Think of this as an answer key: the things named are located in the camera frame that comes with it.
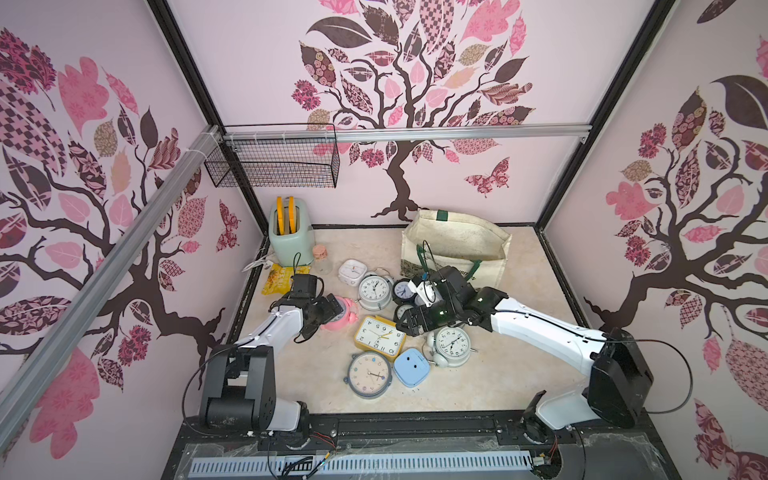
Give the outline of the pink round alarm clock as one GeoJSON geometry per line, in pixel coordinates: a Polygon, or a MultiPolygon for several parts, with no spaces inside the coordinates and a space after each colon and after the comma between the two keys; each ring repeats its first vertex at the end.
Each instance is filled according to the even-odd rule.
{"type": "Polygon", "coordinates": [[[355,301],[350,298],[329,294],[334,316],[321,328],[328,331],[338,331],[359,320],[359,309],[355,301]]]}

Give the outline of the canvas tote bag green handles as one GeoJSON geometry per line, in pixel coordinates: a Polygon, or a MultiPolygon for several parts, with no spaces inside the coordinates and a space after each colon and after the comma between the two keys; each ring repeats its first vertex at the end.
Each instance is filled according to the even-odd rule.
{"type": "Polygon", "coordinates": [[[421,210],[402,232],[401,275],[453,266],[474,287],[497,287],[512,236],[482,218],[445,210],[421,210]]]}

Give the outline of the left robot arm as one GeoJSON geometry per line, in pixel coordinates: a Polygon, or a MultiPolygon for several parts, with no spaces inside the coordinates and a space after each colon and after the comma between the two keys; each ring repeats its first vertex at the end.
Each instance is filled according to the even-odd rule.
{"type": "Polygon", "coordinates": [[[322,280],[299,274],[273,302],[252,333],[214,351],[206,365],[198,421],[205,433],[287,432],[310,436],[308,407],[278,397],[275,360],[288,343],[312,338],[320,327],[339,322],[347,303],[324,292],[322,280]]]}

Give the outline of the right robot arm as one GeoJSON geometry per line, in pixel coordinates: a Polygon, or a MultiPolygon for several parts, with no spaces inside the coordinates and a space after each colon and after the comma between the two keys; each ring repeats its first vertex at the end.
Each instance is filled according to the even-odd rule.
{"type": "Polygon", "coordinates": [[[522,414],[526,438],[542,444],[555,432],[592,420],[631,429],[653,384],[638,341],[617,328],[609,333],[569,324],[532,309],[507,293],[475,289],[454,267],[398,281],[393,292],[409,310],[399,331],[425,335],[433,362],[459,367],[470,356],[466,327],[480,327],[526,342],[578,370],[583,379],[558,391],[542,390],[522,414]]]}

